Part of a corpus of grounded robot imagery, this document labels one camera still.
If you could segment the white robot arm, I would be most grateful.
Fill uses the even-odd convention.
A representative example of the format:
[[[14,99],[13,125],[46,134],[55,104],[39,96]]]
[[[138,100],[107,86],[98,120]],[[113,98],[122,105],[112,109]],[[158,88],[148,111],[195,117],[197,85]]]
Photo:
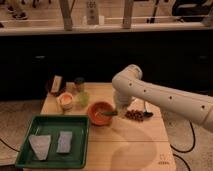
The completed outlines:
[[[132,98],[180,114],[189,121],[213,133],[213,97],[159,86],[141,80],[142,70],[131,64],[112,78],[114,103],[117,108],[127,107]]]

